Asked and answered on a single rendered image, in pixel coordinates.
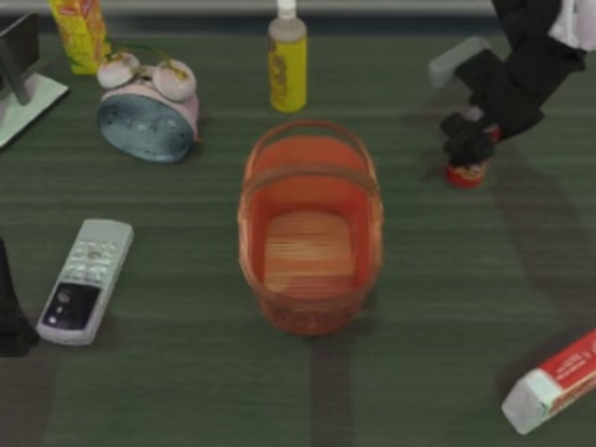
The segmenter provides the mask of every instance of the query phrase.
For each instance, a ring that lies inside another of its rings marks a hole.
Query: white bottle cap
[[[278,16],[282,19],[296,17],[296,0],[278,0]]]

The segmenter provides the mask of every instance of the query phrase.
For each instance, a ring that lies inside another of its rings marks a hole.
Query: wooden floor
[[[541,127],[499,151],[483,187],[454,191],[436,175],[429,123],[465,97],[431,91],[425,67],[458,40],[310,42],[300,116],[368,145],[386,258],[359,321],[307,342],[268,325],[237,261],[244,162],[288,119],[267,104],[266,41],[136,42],[196,70],[208,120],[202,150],[157,166],[101,139],[101,89],[70,75],[47,40],[47,73],[72,93],[0,157],[0,228],[30,317],[83,219],[128,222],[136,239],[96,345],[43,344],[0,362],[0,446],[594,445],[593,396],[526,440],[499,402],[596,317],[596,72],[570,80]]]

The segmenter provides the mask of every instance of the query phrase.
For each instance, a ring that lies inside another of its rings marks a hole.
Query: white sleeve
[[[596,49],[596,0],[562,0],[549,35],[572,48]]]

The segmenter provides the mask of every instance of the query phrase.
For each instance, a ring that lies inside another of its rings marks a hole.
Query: computer monitor stand
[[[11,91],[0,100],[0,148],[63,97],[68,88],[38,73],[23,80],[7,43],[0,40],[0,75]]]

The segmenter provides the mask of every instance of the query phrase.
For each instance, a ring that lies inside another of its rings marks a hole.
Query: person
[[[469,109],[440,124],[448,136],[451,183],[481,182],[496,146],[535,128],[543,105],[596,49],[596,0],[492,0],[510,52],[490,50],[458,68],[472,90]]]

